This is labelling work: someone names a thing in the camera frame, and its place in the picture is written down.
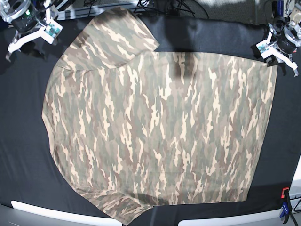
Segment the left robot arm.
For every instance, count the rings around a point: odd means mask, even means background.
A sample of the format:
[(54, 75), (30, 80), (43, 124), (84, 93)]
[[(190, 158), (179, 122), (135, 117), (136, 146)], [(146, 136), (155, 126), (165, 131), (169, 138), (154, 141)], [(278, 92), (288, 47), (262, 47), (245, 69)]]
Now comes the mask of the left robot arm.
[(256, 44), (261, 57), (271, 64), (285, 63), (299, 75), (297, 63), (293, 61), (293, 53), (301, 47), (301, 2), (296, 1), (294, 8), (289, 9), (290, 1), (283, 6), (278, 0), (272, 23), (267, 24), (267, 37)]

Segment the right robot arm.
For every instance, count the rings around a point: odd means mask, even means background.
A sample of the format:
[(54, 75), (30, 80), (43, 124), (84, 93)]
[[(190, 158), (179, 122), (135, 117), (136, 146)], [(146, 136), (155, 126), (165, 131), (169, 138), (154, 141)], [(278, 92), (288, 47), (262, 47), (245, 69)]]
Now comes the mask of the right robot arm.
[(21, 47), (35, 39), (42, 38), (50, 45), (56, 43), (63, 27), (55, 21), (58, 17), (54, 0), (2, 0), (0, 16), (13, 26), (16, 33), (7, 47), (6, 60), (20, 51)]

